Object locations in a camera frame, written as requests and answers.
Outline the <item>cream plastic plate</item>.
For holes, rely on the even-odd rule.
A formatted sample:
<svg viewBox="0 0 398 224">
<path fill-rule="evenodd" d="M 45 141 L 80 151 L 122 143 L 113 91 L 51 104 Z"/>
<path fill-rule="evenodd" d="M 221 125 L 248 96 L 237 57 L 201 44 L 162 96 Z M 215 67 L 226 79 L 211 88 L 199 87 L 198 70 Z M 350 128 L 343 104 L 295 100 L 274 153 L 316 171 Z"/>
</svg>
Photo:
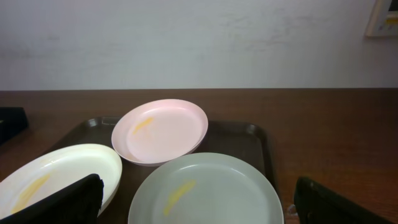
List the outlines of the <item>cream plastic plate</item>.
<svg viewBox="0 0 398 224">
<path fill-rule="evenodd" d="M 1 181 L 1 218 L 32 205 L 70 184 L 97 174 L 104 183 L 101 214 L 115 196 L 122 174 L 118 153 L 100 144 L 64 147 L 20 167 Z"/>
</svg>

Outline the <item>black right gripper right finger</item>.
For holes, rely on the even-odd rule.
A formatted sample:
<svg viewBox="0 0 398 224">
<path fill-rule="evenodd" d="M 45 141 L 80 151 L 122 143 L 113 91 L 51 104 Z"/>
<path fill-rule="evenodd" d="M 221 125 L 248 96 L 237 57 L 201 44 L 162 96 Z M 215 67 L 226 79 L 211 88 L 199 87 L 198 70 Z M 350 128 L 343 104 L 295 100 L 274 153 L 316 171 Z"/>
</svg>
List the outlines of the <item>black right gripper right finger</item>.
<svg viewBox="0 0 398 224">
<path fill-rule="evenodd" d="M 299 177 L 294 205 L 304 224 L 392 224 L 308 177 Z"/>
</svg>

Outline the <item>grey-green plastic plate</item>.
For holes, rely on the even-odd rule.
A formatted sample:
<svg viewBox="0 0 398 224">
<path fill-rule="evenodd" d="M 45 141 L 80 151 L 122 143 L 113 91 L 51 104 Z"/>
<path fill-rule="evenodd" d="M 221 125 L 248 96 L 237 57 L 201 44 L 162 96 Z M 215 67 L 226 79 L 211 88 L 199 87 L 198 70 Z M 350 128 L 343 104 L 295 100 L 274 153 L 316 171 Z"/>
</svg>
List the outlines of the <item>grey-green plastic plate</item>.
<svg viewBox="0 0 398 224">
<path fill-rule="evenodd" d="M 248 163 L 217 153 L 195 153 L 167 162 L 138 188 L 128 223 L 277 224 L 279 197 Z"/>
</svg>

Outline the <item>pink plastic plate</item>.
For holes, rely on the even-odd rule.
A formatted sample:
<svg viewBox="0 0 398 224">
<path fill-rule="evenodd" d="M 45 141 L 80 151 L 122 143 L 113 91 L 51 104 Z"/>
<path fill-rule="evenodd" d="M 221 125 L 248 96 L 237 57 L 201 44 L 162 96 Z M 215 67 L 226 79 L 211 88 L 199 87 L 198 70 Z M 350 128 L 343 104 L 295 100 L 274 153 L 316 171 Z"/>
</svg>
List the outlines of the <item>pink plastic plate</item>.
<svg viewBox="0 0 398 224">
<path fill-rule="evenodd" d="M 160 166 L 192 153 L 208 130 L 208 117 L 196 104 L 164 99 L 140 105 L 115 125 L 111 143 L 125 160 Z"/>
</svg>

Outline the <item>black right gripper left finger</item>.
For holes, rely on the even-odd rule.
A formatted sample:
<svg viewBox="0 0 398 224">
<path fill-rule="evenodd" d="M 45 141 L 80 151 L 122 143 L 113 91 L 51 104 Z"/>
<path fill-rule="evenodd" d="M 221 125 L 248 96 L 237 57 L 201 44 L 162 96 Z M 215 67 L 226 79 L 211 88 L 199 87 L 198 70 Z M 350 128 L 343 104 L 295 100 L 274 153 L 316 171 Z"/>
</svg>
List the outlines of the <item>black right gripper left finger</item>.
<svg viewBox="0 0 398 224">
<path fill-rule="evenodd" d="M 104 182 L 90 174 L 54 194 L 1 219 L 1 224 L 96 224 Z"/>
</svg>

